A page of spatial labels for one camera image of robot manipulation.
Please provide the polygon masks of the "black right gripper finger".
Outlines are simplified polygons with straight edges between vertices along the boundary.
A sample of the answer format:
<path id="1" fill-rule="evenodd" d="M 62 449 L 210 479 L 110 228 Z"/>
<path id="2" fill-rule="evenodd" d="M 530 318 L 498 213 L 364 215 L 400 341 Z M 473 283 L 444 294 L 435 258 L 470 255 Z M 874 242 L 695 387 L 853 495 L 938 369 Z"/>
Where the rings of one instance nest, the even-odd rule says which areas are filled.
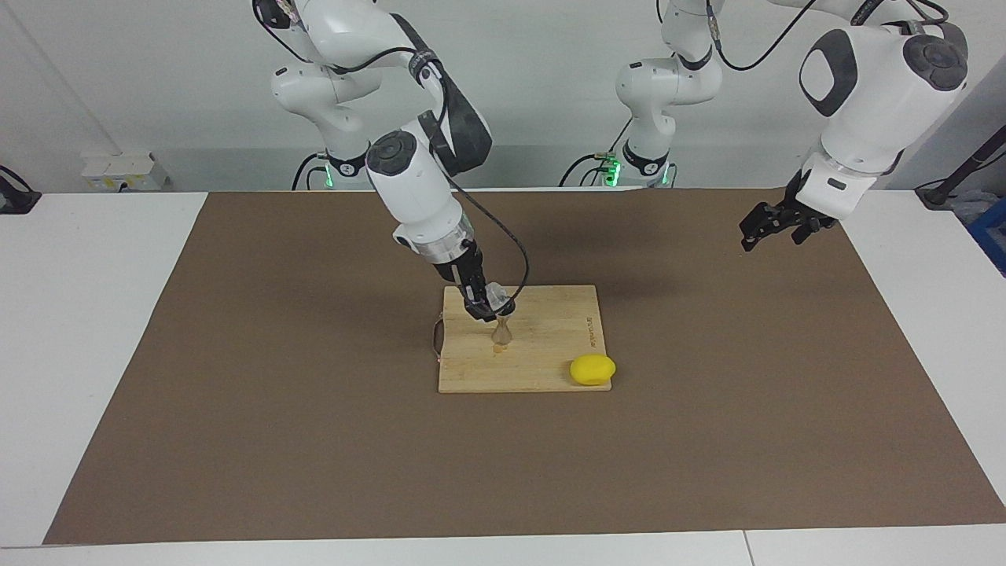
<path id="1" fill-rule="evenodd" d="M 497 318 L 498 284 L 471 280 L 464 286 L 464 310 L 475 320 L 492 322 Z"/>

